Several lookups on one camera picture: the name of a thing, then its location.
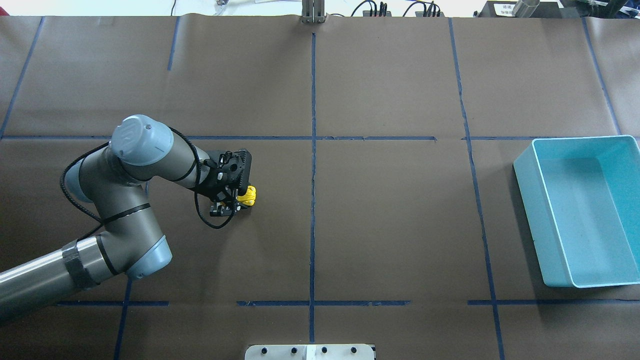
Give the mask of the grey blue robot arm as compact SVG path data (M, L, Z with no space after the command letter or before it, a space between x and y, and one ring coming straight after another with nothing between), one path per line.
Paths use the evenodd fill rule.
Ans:
M54 305L125 274L141 280L172 260L144 183L159 177L212 202L210 214L230 221L249 206L251 153L205 151L180 132L144 114L126 117L110 141L63 171L60 187L82 212L96 208L99 233L1 273L1 324Z

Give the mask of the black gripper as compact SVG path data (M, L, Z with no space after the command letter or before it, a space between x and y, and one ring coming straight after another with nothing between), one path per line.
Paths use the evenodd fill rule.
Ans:
M202 194L212 199L210 217L231 217L236 213L235 198L215 198L224 190L235 191L235 197L246 196L250 185L252 155L247 149L236 151L210 150L204 166L209 171L202 181Z

